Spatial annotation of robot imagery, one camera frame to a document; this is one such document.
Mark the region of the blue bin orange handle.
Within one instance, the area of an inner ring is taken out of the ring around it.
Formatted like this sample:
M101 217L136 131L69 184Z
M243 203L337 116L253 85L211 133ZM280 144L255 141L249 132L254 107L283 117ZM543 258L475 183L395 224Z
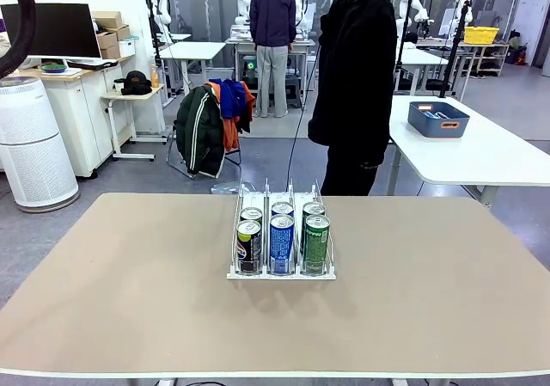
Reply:
M461 138L470 116L442 101L413 101L408 123L426 138Z

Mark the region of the yellow plastic crate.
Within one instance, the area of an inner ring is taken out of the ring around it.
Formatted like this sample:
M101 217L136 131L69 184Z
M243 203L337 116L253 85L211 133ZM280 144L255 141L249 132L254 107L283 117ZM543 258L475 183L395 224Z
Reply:
M465 27L463 41L468 45L491 45L498 32L499 28Z

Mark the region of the wooden shelf cart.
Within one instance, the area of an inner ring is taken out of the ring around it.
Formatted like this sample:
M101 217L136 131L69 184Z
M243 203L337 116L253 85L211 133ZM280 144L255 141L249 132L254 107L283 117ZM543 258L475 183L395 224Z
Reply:
M464 45L467 53L463 72L473 77L499 77L508 56L507 44Z

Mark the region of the black computer monitor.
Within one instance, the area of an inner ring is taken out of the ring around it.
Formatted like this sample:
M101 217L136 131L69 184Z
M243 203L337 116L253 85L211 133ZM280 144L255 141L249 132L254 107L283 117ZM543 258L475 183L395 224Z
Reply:
M85 3L36 3L36 25L28 56L101 58L93 18Z

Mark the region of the black keyboard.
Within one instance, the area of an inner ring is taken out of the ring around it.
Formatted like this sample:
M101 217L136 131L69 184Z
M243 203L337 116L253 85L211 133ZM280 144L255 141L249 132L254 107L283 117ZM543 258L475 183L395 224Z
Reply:
M67 59L66 62L70 68L79 68L83 70L102 70L119 64L119 61L116 59Z

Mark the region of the black tripod pole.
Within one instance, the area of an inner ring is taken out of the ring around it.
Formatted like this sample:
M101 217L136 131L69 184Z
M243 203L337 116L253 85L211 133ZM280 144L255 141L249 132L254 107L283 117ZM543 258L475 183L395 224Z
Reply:
M472 21L472 1L473 0L456 0L456 8L460 10L460 16L458 21L453 20L449 27L449 35L452 36L452 47L448 59L448 65L445 69L443 81L439 91L439 98L444 98L449 87L449 80L452 70L454 68L456 53L458 51L459 43L461 42L461 35L464 32L466 25Z
M409 26L410 14L412 9L413 0L400 0L400 18L396 21L398 26L398 54L396 65L394 68L394 90L397 91L400 85L400 76L402 70L402 55L405 45L406 31Z

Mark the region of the white background table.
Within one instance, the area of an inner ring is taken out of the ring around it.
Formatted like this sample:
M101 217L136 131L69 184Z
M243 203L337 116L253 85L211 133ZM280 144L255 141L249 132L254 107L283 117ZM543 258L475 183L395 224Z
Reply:
M400 85L395 93L403 95L426 95L429 78L439 71L445 72L448 60L420 49L404 49Z
M225 42L177 42L160 51L160 60L180 63L180 73L183 80L184 95L190 92L188 65L191 62L200 64L202 79L208 80L206 64L212 61L226 46Z

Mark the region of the black hat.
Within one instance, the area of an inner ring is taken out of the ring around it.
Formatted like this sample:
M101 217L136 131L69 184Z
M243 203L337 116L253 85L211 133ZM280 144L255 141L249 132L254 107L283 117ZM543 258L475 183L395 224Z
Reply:
M152 92L151 81L139 71L130 71L125 77L125 87L122 95L147 95Z

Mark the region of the small rolling side table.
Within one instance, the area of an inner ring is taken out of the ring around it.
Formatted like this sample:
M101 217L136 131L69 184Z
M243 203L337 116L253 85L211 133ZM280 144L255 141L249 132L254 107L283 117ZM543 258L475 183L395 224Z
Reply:
M156 134L156 135L138 135L135 127L135 121L133 117L133 108L132 105L136 101L148 101L149 99L156 96L163 85L152 88L151 91L144 95L123 95L117 91L108 91L106 92L101 99L107 102L105 111L109 118L109 123L111 127L112 134L112 143L113 143L113 154L112 159L115 161L118 160L145 160L149 162L154 162L156 160L155 154L144 154L144 153L127 153L122 151L122 146L126 142L133 144L144 143L144 144L163 144L166 145L168 142L168 137L166 134ZM130 128L130 136L128 139L122 141L119 138L119 131L117 129L114 117L114 104L116 102L129 102L128 108L125 110L125 117Z

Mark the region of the background workbench with computer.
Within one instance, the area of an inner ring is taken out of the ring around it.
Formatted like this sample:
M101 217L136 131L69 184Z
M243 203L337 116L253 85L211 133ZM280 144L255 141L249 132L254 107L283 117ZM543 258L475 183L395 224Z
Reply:
M233 48L235 78L244 81L253 93L257 93L259 73L254 43L251 40L229 38L226 44ZM303 107L306 94L314 89L314 47L313 40L296 41L287 58L285 87L287 103L291 107Z

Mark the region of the white office cabinet desk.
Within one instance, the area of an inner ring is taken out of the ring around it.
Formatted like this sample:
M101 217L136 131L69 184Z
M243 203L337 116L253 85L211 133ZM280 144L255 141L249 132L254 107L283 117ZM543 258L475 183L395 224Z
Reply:
M133 70L135 57L118 59L102 70L48 76L38 68L20 70L44 83L75 176L95 178L108 159L153 162L154 153L122 150L130 143L166 144L168 135L160 106L163 87L147 95L121 95L114 81Z

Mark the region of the person in purple hoodie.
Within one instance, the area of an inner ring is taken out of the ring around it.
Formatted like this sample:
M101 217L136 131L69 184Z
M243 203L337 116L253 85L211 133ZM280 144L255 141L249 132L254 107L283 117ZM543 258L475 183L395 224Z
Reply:
M285 76L296 38L296 0L251 0L249 18L257 56L260 117L268 116L273 97L275 116L283 118L288 113Z

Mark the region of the blue garment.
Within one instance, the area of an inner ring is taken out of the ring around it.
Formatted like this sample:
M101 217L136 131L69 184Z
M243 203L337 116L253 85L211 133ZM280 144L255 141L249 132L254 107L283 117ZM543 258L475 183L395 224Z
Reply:
M212 78L208 84L214 88L223 119L235 122L239 133L251 132L255 97L243 81Z

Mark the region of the dark green striped jacket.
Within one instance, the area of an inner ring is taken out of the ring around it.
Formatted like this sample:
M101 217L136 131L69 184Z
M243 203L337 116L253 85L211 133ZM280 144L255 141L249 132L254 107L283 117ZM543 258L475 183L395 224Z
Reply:
M225 157L223 118L211 85L190 90L180 104L174 128L187 173L218 178Z

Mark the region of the white side table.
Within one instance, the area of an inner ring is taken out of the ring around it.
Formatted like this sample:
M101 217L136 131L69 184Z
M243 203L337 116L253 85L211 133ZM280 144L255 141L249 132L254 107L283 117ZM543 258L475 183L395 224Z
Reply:
M430 184L460 186L489 208L501 187L550 187L550 155L453 98L442 98L469 115L461 138L426 138L408 122L409 104L439 101L433 96L396 95L390 118L395 145L387 196L393 195L406 159Z

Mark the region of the orange jacket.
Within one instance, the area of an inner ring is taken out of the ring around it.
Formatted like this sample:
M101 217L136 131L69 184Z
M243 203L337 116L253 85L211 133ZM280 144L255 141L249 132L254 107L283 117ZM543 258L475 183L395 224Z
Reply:
M213 92L216 94L214 88L208 82L206 85L209 85ZM235 122L229 119L223 119L223 146L226 151L232 151L239 148L239 135L240 133L236 130Z

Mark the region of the person in black jacket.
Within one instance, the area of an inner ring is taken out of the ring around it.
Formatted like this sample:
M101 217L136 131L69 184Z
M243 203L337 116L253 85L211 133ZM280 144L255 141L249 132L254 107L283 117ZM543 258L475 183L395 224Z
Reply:
M327 147L324 196L370 193L388 147L397 27L392 0L333 0L321 18L308 138Z

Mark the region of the white air purifier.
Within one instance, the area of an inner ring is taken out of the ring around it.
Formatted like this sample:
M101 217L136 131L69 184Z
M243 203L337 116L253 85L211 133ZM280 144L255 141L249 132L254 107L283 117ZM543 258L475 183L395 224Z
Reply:
M56 211L80 196L46 89L37 77L0 80L0 163L17 207Z

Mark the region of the black pepsi can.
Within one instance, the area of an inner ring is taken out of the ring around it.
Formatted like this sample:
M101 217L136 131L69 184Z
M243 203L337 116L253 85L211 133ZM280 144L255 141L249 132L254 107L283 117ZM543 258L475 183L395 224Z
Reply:
M254 220L244 220L237 228L237 257L240 271L246 274L260 272L261 263L261 225Z

